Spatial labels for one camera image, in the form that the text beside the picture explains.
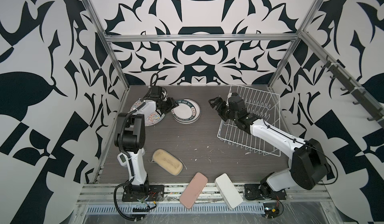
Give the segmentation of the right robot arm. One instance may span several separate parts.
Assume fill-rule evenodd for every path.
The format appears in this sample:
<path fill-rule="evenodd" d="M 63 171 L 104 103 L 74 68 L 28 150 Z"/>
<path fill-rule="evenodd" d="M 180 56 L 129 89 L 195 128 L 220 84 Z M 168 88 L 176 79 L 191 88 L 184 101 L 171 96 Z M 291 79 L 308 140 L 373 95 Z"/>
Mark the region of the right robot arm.
<path fill-rule="evenodd" d="M 337 171 L 318 141 L 292 136 L 269 124 L 262 117 L 250 113 L 245 101 L 237 93 L 232 93 L 227 101 L 221 97 L 210 99 L 209 104 L 223 121 L 234 122 L 239 130 L 266 141 L 291 161 L 287 169 L 273 172 L 262 179 L 263 191 L 279 192 L 296 186 L 312 190 L 327 175 Z"/>

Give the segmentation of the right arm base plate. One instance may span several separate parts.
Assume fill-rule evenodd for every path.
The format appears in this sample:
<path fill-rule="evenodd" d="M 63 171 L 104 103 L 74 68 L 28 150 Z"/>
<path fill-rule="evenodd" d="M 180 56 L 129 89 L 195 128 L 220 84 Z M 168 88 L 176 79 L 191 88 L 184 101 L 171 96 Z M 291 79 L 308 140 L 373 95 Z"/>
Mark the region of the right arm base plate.
<path fill-rule="evenodd" d="M 287 193 L 283 189 L 281 191 L 273 191 L 267 184 L 245 184 L 245 199 L 248 201 L 256 200 L 286 200 Z"/>

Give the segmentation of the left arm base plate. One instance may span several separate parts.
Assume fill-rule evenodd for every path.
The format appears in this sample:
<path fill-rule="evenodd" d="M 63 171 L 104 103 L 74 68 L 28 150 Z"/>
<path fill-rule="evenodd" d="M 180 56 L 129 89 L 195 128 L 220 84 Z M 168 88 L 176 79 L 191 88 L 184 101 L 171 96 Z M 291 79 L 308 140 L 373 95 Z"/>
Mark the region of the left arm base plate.
<path fill-rule="evenodd" d="M 140 200 L 152 202 L 164 197 L 164 185 L 128 185 L 124 187 L 123 202 L 136 202 Z"/>

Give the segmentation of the colourful squiggle pattern plate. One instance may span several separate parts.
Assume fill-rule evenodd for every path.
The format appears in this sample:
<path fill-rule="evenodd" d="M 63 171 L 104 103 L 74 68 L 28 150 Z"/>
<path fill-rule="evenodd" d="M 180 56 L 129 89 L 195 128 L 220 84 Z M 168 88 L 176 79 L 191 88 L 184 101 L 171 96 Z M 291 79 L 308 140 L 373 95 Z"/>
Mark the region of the colourful squiggle pattern plate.
<path fill-rule="evenodd" d="M 133 109 L 139 107 L 142 103 L 143 103 L 142 101 L 137 100 L 137 101 L 131 106 L 130 111 L 132 111 Z M 159 111 L 155 111 L 155 112 L 153 112 L 152 114 L 150 114 L 149 117 L 148 117 L 148 118 L 146 119 L 146 121 L 145 121 L 145 127 L 154 126 L 154 125 L 158 124 L 159 122 L 161 122 L 161 121 L 164 119 L 164 117 L 165 117 L 166 115 L 162 115 L 162 116 L 160 116 L 159 113 L 160 113 Z"/>

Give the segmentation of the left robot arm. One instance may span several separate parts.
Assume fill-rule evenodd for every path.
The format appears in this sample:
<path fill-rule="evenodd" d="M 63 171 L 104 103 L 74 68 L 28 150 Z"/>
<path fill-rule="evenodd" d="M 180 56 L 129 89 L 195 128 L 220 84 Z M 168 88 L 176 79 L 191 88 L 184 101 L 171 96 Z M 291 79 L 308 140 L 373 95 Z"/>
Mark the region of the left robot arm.
<path fill-rule="evenodd" d="M 163 116 L 179 106 L 167 91 L 157 85 L 159 75 L 153 74 L 148 92 L 139 99 L 139 106 L 128 113 L 119 113 L 114 136 L 114 145 L 120 153 L 118 161 L 129 172 L 127 193 L 143 198 L 149 192 L 148 174 L 144 167 L 143 155 L 146 141 L 145 121 L 152 113 Z"/>

